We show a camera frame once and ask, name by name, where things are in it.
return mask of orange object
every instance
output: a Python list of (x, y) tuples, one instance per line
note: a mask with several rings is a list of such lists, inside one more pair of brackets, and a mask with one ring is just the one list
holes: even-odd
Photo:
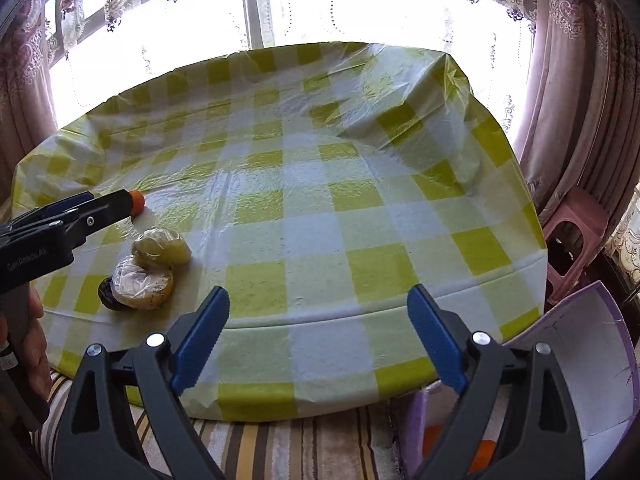
[(131, 216), (138, 216), (145, 208), (145, 196), (137, 189), (129, 191), (131, 199), (133, 200), (133, 206), (131, 207)]
[(468, 473), (475, 473), (476, 471), (482, 471), (482, 469), (489, 467), (491, 457), (494, 455), (495, 442), (493, 440), (482, 440), (480, 446), (476, 450), (476, 456), (473, 462), (469, 466)]
[[(429, 426), (424, 430), (424, 439), (422, 441), (422, 456), (425, 457), (429, 454), (440, 434), (442, 433), (442, 426)], [(476, 450), (476, 455), (469, 466), (468, 473), (475, 473), (482, 471), (482, 469), (488, 467), (491, 462), (491, 457), (494, 455), (495, 442), (493, 440), (483, 440)]]
[(429, 454), (433, 446), (436, 445), (436, 440), (442, 433), (442, 426), (429, 426), (424, 429), (424, 439), (422, 440), (422, 456), (425, 457)]

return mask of striped fabric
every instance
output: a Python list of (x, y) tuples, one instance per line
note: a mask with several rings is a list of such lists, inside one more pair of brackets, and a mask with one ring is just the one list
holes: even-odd
[[(33, 435), (52, 470), (56, 428), (72, 381), (51, 373), (49, 420)], [(131, 406), (151, 466), (170, 474), (146, 412)], [(191, 419), (228, 480), (399, 480), (386, 404), (331, 415), (261, 424)]]

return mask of pink stool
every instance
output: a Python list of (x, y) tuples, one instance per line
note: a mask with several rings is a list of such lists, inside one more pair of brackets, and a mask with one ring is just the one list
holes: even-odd
[(580, 278), (584, 267), (597, 254), (609, 224), (609, 216), (585, 190), (572, 187), (543, 229), (546, 241), (551, 237), (553, 230), (562, 222), (571, 222), (580, 229), (582, 252), (564, 276), (560, 276), (550, 263), (546, 264), (546, 278), (554, 288), (547, 300), (551, 305), (555, 305), (568, 295), (575, 282)]

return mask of plastic table cover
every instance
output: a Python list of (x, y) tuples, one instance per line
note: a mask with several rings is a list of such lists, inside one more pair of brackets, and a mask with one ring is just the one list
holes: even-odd
[[(517, 161), (441, 52), (302, 44), (180, 68), (30, 153), (13, 211), (120, 188), (147, 210), (35, 283), (49, 359), (73, 376), (90, 343), (136, 346), (223, 285), (231, 318), (182, 397), (191, 416), (319, 415), (433, 381), (406, 315), (418, 282), (497, 340), (542, 312), (546, 249)], [(156, 224), (194, 254), (173, 297), (107, 310), (98, 284)]]

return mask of potato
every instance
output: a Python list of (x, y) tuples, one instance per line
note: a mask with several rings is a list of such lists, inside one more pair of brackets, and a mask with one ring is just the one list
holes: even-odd
[(151, 310), (163, 304), (174, 290), (174, 274), (169, 269), (144, 269), (135, 256), (127, 256), (113, 271), (111, 291), (120, 303)]
[(152, 227), (133, 242), (131, 254), (148, 266), (175, 267), (191, 260), (191, 250), (180, 233), (166, 227)]

